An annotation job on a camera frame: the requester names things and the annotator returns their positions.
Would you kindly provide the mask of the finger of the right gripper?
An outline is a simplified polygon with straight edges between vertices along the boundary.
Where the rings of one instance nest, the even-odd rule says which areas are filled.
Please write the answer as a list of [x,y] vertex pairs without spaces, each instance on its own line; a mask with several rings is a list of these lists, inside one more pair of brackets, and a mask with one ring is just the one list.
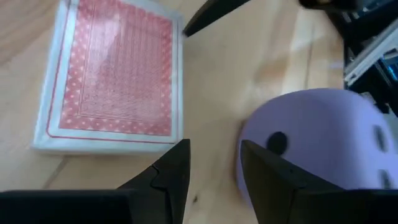
[[196,34],[250,0],[207,0],[189,20],[183,30],[186,37]]

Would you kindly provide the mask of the silver aluminium bar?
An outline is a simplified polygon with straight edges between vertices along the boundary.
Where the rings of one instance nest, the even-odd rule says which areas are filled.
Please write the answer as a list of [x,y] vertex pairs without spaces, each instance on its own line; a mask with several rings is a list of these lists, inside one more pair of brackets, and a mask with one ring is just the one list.
[[345,68],[347,86],[351,86],[385,53],[393,49],[398,50],[398,28],[388,27]]

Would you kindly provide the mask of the black aluminium frame rails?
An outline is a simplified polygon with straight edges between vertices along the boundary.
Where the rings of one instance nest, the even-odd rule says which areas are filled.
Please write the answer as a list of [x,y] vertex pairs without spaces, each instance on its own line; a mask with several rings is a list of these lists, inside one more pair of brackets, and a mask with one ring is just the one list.
[[[348,65],[385,28],[398,19],[398,0],[372,0],[355,12],[328,12],[343,39],[344,64]],[[368,96],[382,113],[398,117],[398,52],[375,61],[359,78],[344,88]]]

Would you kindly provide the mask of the pink card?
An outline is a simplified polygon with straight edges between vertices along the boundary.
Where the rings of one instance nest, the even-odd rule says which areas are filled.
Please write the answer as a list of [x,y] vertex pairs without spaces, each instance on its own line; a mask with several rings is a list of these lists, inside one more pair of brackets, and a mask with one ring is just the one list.
[[168,151],[183,138],[183,18],[151,0],[60,0],[32,147]]

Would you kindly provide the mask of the purple foam die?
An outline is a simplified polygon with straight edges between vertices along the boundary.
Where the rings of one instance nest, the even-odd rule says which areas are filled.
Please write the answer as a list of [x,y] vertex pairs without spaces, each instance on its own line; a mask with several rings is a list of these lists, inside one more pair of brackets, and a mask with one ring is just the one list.
[[342,188],[338,193],[352,214],[398,214],[394,135],[383,114],[361,95],[327,88],[296,91],[250,115],[239,136],[238,185],[252,206],[241,165],[243,140]]

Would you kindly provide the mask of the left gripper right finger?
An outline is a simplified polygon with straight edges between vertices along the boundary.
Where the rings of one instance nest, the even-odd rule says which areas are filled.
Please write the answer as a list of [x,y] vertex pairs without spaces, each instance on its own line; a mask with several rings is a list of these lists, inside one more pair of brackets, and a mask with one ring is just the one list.
[[244,181],[259,224],[347,224],[342,188],[250,141],[241,143]]

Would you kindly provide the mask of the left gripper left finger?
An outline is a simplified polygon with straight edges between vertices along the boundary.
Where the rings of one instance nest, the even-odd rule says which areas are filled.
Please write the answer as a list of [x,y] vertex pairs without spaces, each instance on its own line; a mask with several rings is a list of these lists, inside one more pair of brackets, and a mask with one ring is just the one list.
[[120,186],[129,197],[132,224],[183,224],[190,183],[190,140],[183,139]]

